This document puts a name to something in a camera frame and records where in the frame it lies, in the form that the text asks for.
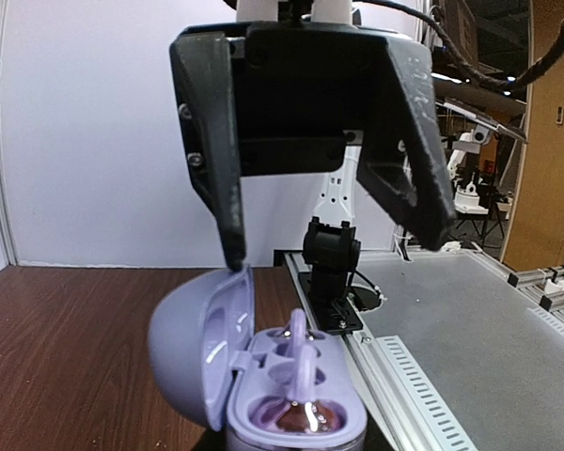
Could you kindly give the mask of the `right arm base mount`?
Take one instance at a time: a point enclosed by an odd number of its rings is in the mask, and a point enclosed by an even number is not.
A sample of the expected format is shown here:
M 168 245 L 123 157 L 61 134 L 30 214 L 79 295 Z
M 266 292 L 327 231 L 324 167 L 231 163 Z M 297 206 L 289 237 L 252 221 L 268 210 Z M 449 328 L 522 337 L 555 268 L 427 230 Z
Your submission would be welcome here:
M 358 270 L 348 273 L 344 288 L 325 287 L 320 280 L 314 284 L 312 272 L 299 272 L 298 282 L 310 325 L 330 335 L 361 331 L 364 323 L 359 313 L 386 301 L 382 290 Z

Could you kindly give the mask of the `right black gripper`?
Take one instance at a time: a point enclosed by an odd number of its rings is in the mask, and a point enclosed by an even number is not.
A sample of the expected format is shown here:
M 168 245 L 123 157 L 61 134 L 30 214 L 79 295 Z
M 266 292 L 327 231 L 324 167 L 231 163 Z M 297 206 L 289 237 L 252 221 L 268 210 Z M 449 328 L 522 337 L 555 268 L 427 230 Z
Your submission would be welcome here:
M 342 25 L 190 27 L 171 44 L 180 127 L 227 267 L 246 258 L 241 176 L 331 172 L 363 135 L 357 179 L 420 245 L 455 219 L 431 54 L 394 33 Z

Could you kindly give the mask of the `grey oval puck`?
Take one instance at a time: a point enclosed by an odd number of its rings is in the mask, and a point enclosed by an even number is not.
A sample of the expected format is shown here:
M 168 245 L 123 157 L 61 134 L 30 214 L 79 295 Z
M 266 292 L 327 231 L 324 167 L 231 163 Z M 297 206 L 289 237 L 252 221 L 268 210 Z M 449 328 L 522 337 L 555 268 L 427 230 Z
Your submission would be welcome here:
M 229 450 L 359 450 L 367 412 L 337 338 L 311 329 L 295 309 L 289 322 L 255 328 L 253 271 L 204 273 L 168 293 L 148 329 L 149 360 L 164 399 L 182 416 L 226 435 Z M 262 399 L 282 397 L 303 345 L 317 352 L 316 397 L 342 413 L 342 429 L 328 434 L 275 433 L 256 427 L 251 413 Z

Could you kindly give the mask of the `purple earbud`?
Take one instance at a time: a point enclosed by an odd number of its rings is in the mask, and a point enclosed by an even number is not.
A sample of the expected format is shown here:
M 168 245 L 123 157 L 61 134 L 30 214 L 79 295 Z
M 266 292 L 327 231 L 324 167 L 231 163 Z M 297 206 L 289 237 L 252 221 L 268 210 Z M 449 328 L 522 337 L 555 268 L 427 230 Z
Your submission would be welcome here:
M 334 404 L 316 397 L 317 352 L 303 345 L 291 365 L 282 397 L 264 398 L 251 413 L 258 428 L 275 433 L 328 434 L 343 428 L 344 418 Z

